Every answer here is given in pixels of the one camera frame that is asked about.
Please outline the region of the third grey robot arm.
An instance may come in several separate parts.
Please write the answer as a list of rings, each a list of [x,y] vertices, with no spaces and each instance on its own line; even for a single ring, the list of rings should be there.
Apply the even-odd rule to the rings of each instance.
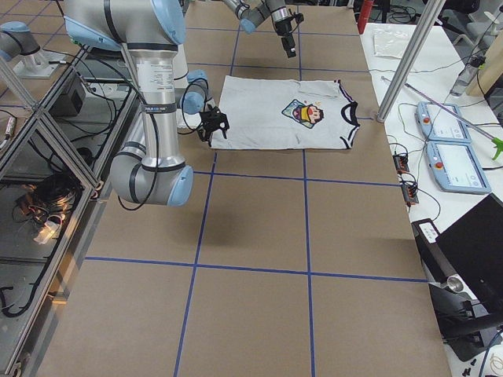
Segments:
[[[1,25],[1,58],[10,62],[18,57],[13,71],[21,79],[48,79],[66,63],[63,53],[43,49],[25,23],[9,21]]]

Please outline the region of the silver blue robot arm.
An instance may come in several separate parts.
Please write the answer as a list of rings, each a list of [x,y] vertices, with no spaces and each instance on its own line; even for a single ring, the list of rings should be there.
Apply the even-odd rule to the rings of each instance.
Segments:
[[[229,123],[212,104],[205,76],[194,75],[185,89],[175,88],[174,59],[185,42],[179,2],[68,1],[64,19],[73,41],[123,53],[141,101],[141,119],[110,169],[119,200],[136,207],[184,205],[193,168],[179,151],[176,111],[200,114],[196,132],[206,142],[216,130],[226,132]]]
[[[246,1],[224,0],[223,3],[239,20],[240,27],[251,34],[269,18],[273,29],[281,38],[281,44],[288,58],[296,56],[296,42],[294,31],[304,21],[302,13],[294,13],[287,8],[285,1],[258,1],[252,8]]]

